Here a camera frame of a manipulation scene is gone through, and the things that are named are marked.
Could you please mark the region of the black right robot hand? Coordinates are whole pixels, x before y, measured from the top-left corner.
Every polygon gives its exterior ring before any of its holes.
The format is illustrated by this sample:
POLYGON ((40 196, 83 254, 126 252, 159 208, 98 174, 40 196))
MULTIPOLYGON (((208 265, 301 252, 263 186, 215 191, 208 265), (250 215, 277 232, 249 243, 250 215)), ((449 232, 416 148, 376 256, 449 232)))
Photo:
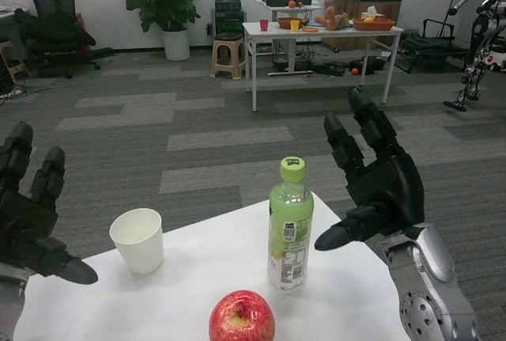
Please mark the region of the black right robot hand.
POLYGON ((359 88, 349 90, 348 102, 376 159, 365 165, 355 138, 338 117, 333 113, 325 116, 324 129, 332 156, 345 172, 346 189, 357 207, 318 237, 318 251, 366 241, 377 234, 388 236, 425 220, 420 174, 413 158, 399 145, 391 122, 359 88))

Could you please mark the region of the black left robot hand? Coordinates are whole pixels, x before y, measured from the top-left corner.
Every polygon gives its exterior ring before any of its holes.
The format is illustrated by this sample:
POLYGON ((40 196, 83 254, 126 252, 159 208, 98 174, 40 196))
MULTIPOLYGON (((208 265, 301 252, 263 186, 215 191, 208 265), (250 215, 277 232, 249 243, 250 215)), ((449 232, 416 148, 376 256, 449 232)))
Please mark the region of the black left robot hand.
POLYGON ((56 201, 64 185, 65 153, 51 148, 37 170, 30 196, 19 192, 32 153, 33 129, 17 123, 1 146, 1 262, 44 277, 91 285, 95 270, 51 236, 59 215, 56 201))

